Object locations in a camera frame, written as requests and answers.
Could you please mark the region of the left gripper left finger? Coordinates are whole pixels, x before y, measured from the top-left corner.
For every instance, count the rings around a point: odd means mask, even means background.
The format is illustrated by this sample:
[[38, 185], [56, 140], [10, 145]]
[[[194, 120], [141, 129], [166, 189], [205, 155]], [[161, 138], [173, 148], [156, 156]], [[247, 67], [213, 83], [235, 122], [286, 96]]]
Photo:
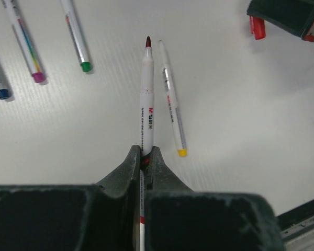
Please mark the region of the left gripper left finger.
[[139, 250], [140, 148], [87, 185], [0, 185], [0, 250]]

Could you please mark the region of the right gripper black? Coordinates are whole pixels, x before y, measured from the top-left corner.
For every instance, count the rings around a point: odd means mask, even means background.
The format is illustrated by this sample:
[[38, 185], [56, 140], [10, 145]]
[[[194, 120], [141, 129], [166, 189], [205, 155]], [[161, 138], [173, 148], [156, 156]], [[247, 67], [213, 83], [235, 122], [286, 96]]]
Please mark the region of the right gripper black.
[[314, 43], [314, 1], [253, 0], [247, 14]]

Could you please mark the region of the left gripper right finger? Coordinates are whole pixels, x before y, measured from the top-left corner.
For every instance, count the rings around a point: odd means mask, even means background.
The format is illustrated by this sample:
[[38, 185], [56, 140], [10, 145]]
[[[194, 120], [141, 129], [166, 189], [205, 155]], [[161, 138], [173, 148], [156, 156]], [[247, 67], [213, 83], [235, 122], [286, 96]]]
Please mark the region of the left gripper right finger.
[[154, 147], [145, 195], [146, 250], [284, 250], [269, 203], [253, 193], [198, 192], [186, 186]]

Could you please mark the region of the red pen cap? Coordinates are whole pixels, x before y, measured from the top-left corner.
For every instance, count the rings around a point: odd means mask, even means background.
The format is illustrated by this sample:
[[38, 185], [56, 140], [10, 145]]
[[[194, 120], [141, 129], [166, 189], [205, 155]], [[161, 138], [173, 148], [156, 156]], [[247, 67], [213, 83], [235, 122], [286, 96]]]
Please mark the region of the red pen cap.
[[253, 17], [253, 16], [249, 16], [249, 18], [250, 18], [251, 34], [254, 35], [254, 38], [256, 40], [264, 39], [266, 37], [264, 20], [258, 17]]

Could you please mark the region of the yellow-ended white pen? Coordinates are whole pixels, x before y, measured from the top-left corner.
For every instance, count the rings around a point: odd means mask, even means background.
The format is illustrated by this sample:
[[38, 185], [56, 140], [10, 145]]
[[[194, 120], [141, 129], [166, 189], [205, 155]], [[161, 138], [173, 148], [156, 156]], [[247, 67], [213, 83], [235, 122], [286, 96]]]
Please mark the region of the yellow-ended white pen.
[[167, 106], [170, 113], [176, 149], [180, 157], [187, 156], [187, 145], [181, 119], [180, 106], [177, 99], [176, 87], [168, 52], [162, 40], [159, 40], [159, 49], [162, 60], [162, 75], [166, 91]]

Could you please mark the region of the red-ended white pen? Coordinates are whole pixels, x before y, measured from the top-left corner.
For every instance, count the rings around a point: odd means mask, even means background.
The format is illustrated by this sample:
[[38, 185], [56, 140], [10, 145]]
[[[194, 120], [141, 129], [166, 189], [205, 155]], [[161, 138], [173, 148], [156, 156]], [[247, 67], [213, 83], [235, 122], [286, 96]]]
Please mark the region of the red-ended white pen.
[[144, 199], [146, 175], [154, 140], [154, 60], [151, 38], [147, 37], [141, 68], [140, 90], [140, 250], [144, 250]]

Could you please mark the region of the purple-ended white pen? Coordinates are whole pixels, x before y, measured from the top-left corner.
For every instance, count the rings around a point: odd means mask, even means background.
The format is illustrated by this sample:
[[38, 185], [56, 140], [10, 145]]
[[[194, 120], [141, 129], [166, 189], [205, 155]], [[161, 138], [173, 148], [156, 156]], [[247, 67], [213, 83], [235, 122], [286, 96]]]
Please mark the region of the purple-ended white pen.
[[46, 78], [39, 63], [37, 52], [33, 48], [32, 40], [29, 37], [28, 29], [24, 24], [17, 1], [2, 1], [2, 4], [8, 14], [31, 77], [35, 83], [43, 83]]

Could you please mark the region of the green-ended white pen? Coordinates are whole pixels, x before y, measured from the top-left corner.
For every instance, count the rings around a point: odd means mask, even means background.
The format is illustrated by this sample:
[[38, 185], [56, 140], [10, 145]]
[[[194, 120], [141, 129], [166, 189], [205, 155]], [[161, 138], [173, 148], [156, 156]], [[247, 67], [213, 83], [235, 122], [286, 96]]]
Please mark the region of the green-ended white pen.
[[78, 19], [75, 14], [72, 1], [61, 0], [65, 20], [74, 44], [79, 65], [84, 73], [92, 70], [92, 64], [88, 55], [87, 47], [82, 36]]

